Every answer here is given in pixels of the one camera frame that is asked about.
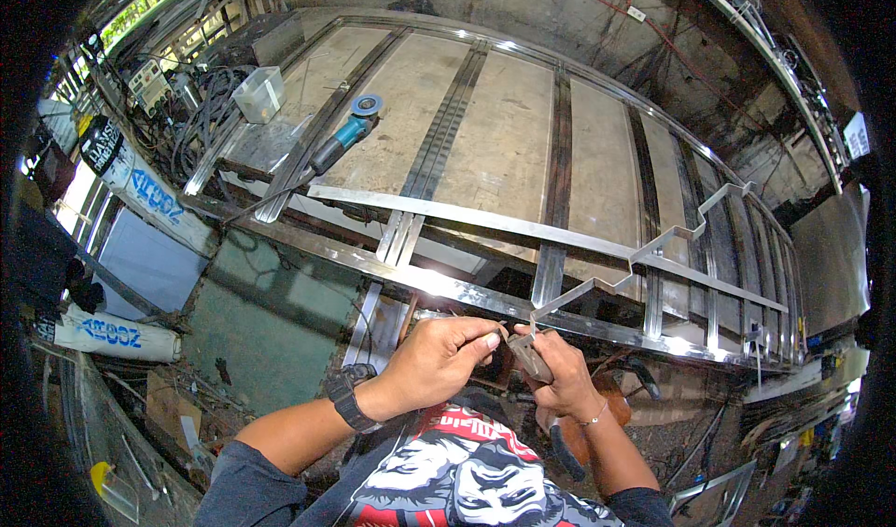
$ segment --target zigzag metal bar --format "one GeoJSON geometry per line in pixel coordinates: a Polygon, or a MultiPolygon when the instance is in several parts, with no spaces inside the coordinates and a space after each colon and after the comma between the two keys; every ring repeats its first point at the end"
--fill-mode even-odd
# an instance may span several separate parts
{"type": "MultiPolygon", "coordinates": [[[[589,251],[607,254],[620,261],[629,261],[636,250],[630,246],[620,245],[606,241],[605,239],[575,233],[570,230],[562,230],[544,224],[539,224],[524,219],[510,218],[492,212],[464,208],[454,204],[437,203],[417,198],[397,197],[383,193],[369,191],[348,190],[332,186],[312,185],[308,191],[309,198],[335,200],[352,204],[365,204],[379,206],[391,210],[409,211],[422,214],[427,218],[447,219],[465,222],[474,226],[491,230],[502,230],[532,238],[546,239],[561,245],[576,246],[589,251]]],[[[670,261],[653,253],[644,253],[643,258],[638,259],[645,266],[652,266],[661,271],[676,274],[682,278],[702,284],[708,288],[716,289],[729,296],[740,297],[751,303],[765,306],[781,313],[788,313],[789,309],[776,301],[756,295],[748,289],[734,286],[706,274],[696,271],[684,264],[670,261]]]]}
{"type": "MultiPolygon", "coordinates": [[[[654,251],[661,249],[666,243],[668,243],[672,238],[681,238],[685,241],[694,241],[695,239],[699,239],[701,235],[703,235],[703,231],[706,230],[706,212],[710,210],[713,206],[719,203],[722,198],[725,198],[730,193],[737,192],[740,194],[740,197],[746,197],[750,192],[750,187],[753,185],[753,182],[749,182],[744,186],[737,186],[733,183],[726,183],[723,185],[718,191],[716,191],[712,197],[706,199],[706,202],[697,207],[697,219],[700,221],[700,224],[697,225],[693,230],[689,230],[688,228],[682,228],[681,226],[672,226],[668,230],[661,233],[657,236],[653,241],[648,242],[646,245],[642,246],[640,249],[634,251],[628,257],[628,275],[622,278],[620,281],[616,283],[609,283],[607,281],[600,280],[598,277],[593,277],[587,281],[582,282],[578,286],[573,289],[570,289],[565,294],[559,297],[555,297],[551,301],[547,302],[540,308],[535,308],[529,313],[529,326],[531,331],[536,331],[535,321],[541,319],[548,313],[555,311],[557,309],[562,308],[566,304],[570,303],[574,299],[579,296],[582,296],[589,291],[600,288],[606,291],[609,294],[617,295],[620,291],[625,289],[628,286],[628,282],[632,280],[634,276],[633,265],[639,263],[654,251]]],[[[530,333],[531,339],[527,339],[528,342],[534,340],[534,336],[530,333]]]]}

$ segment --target hand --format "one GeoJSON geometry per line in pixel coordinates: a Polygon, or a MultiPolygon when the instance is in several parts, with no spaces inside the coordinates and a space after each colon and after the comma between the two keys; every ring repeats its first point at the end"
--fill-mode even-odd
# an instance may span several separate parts
{"type": "Polygon", "coordinates": [[[495,321],[476,317],[424,319],[401,343],[380,376],[355,388],[358,408],[374,421],[453,397],[478,363],[501,342],[495,321]]]}
{"type": "MultiPolygon", "coordinates": [[[[517,334],[529,333],[529,326],[517,324],[517,334]]],[[[554,374],[554,383],[546,386],[526,375],[526,383],[535,395],[535,403],[554,411],[557,416],[572,416],[579,422],[596,418],[607,402],[594,385],[585,357],[566,343],[556,331],[538,332],[532,346],[554,374]]]]}

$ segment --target graphic t-shirt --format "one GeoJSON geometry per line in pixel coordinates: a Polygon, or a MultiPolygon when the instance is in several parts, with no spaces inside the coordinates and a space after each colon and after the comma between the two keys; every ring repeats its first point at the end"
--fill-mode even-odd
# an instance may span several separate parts
{"type": "Polygon", "coordinates": [[[301,481],[251,447],[230,443],[196,525],[610,526],[622,525],[619,517],[627,525],[671,525],[659,492],[649,488],[611,497],[618,516],[558,488],[510,428],[469,407],[444,403],[397,430],[360,437],[339,482],[304,511],[301,481]]]}

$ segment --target bracelet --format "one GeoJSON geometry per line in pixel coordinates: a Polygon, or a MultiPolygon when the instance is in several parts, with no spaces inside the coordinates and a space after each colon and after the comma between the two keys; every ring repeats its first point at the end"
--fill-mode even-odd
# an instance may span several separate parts
{"type": "Polygon", "coordinates": [[[610,403],[610,399],[608,399],[607,397],[604,397],[604,408],[600,409],[600,411],[598,412],[598,415],[595,416],[594,418],[592,418],[588,422],[579,422],[579,426],[588,426],[590,424],[597,424],[598,421],[600,420],[600,415],[604,413],[604,410],[607,409],[607,405],[609,403],[610,403]]]}

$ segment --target black wristwatch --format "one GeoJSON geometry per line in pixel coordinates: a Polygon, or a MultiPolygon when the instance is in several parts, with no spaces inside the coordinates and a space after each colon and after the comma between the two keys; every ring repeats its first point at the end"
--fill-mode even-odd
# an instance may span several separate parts
{"type": "Polygon", "coordinates": [[[323,388],[333,401],[342,420],[362,434],[369,434],[383,427],[383,424],[367,418],[357,408],[355,386],[376,376],[376,368],[370,364],[344,365],[341,370],[323,380],[323,388]]]}

